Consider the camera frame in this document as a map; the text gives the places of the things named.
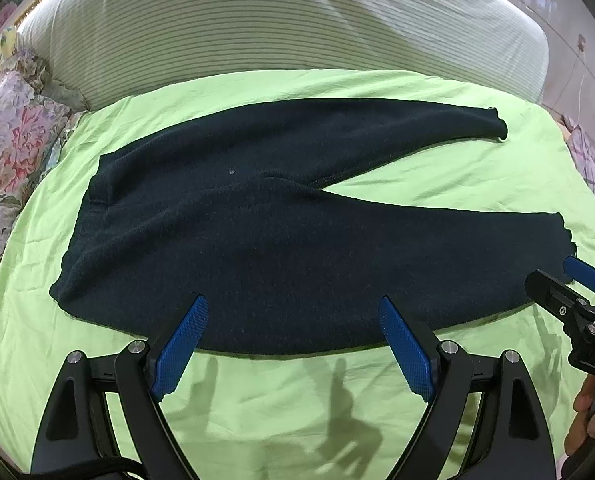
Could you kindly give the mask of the person's right hand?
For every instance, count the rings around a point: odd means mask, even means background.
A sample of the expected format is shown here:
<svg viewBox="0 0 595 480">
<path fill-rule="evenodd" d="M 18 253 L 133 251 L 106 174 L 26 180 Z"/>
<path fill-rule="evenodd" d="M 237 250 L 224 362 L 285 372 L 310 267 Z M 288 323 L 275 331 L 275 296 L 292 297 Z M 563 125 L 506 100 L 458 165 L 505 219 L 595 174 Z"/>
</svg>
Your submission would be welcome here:
<svg viewBox="0 0 595 480">
<path fill-rule="evenodd" d="M 564 453 L 573 455 L 587 438 L 595 439 L 595 414 L 590 414 L 595 398 L 595 376 L 588 375 L 573 402 L 575 417 L 564 439 Z"/>
</svg>

